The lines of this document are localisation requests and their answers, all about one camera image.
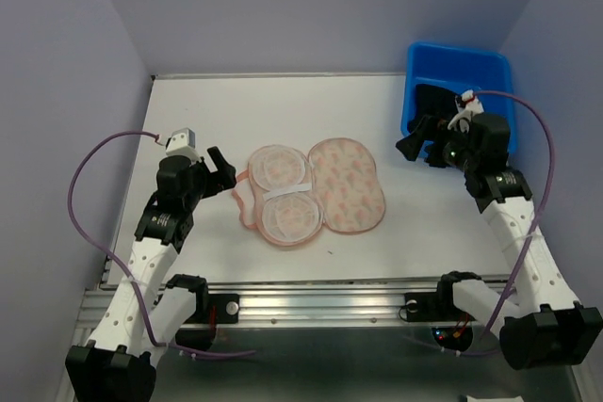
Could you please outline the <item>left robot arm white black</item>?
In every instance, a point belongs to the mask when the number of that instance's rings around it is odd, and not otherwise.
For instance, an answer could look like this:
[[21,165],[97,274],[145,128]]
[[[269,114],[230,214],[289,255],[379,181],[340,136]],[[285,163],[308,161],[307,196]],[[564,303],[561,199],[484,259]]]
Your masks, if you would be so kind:
[[115,262],[122,280],[87,342],[67,354],[65,367],[77,400],[150,400],[157,365],[170,348],[193,360],[240,358],[238,352],[207,352],[174,341],[186,320],[208,314],[210,299],[204,278],[167,274],[193,228],[199,201],[236,184],[236,169],[220,149],[207,152],[214,170],[189,145],[159,162],[156,190],[139,219],[130,256]]

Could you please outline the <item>floral mesh laundry bag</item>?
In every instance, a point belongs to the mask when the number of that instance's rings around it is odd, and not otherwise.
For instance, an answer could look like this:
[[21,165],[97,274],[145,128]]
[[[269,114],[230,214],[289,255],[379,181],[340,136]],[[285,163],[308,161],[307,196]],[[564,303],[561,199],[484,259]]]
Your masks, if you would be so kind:
[[239,220],[279,247],[297,247],[327,228],[358,234],[386,211],[368,148],[345,137],[325,139],[309,153],[284,145],[256,150],[236,177]]

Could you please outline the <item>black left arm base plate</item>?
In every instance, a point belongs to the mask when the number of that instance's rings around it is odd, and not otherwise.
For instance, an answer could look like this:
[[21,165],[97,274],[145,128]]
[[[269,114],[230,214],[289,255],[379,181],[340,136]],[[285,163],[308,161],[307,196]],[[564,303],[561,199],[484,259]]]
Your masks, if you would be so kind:
[[240,297],[236,293],[210,293],[200,297],[187,293],[187,300],[177,311],[185,325],[232,325],[238,322]]

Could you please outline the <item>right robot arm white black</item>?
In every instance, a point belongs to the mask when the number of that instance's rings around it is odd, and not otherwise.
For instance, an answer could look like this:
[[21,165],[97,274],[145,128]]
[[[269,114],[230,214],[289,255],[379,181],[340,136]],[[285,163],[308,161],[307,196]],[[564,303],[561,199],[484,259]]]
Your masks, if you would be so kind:
[[512,272],[502,293],[472,272],[443,275],[429,308],[467,314],[499,340],[515,370],[582,363],[602,331],[602,315],[585,307],[565,282],[538,225],[524,175],[508,163],[510,127],[496,114],[463,119],[425,115],[398,150],[409,161],[426,148],[426,163],[464,174],[465,188],[493,231]]

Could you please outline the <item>black bra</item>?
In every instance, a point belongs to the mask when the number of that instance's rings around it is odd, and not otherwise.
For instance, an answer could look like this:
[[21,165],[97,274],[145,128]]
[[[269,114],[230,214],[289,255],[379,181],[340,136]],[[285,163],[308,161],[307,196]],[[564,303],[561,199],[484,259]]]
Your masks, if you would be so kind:
[[412,133],[424,116],[435,116],[449,121],[458,113],[458,94],[447,88],[429,84],[418,84],[415,88],[415,115],[408,120],[408,131]]

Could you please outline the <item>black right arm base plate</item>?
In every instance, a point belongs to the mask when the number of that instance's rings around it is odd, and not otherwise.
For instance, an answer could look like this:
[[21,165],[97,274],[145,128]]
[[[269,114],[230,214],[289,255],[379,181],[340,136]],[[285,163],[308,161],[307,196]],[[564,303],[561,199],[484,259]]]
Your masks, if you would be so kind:
[[441,302],[435,292],[407,292],[398,316],[410,323],[442,323],[465,320],[465,313]]

